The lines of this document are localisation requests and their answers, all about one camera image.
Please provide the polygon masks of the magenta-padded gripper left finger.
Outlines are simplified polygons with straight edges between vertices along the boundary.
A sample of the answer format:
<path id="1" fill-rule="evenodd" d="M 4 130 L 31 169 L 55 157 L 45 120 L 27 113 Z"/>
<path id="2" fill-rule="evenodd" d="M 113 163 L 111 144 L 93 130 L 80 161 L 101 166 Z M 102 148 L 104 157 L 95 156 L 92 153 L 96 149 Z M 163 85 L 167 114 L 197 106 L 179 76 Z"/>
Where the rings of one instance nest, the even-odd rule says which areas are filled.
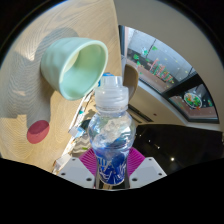
<path id="1" fill-rule="evenodd" d="M 79 157 L 71 157 L 59 176 L 84 188 L 93 188 L 97 174 L 97 160 L 92 149 Z"/>

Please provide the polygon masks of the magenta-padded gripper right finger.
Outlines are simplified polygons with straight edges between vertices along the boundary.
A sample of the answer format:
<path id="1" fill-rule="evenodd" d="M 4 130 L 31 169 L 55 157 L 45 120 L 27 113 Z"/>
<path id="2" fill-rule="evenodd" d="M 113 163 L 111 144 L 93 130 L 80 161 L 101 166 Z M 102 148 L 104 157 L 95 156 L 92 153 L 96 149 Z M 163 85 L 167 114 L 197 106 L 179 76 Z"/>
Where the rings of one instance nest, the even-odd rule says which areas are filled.
<path id="1" fill-rule="evenodd" d="M 127 175 L 131 188 L 143 187 L 166 176 L 153 157 L 144 157 L 131 148 L 127 158 Z"/>

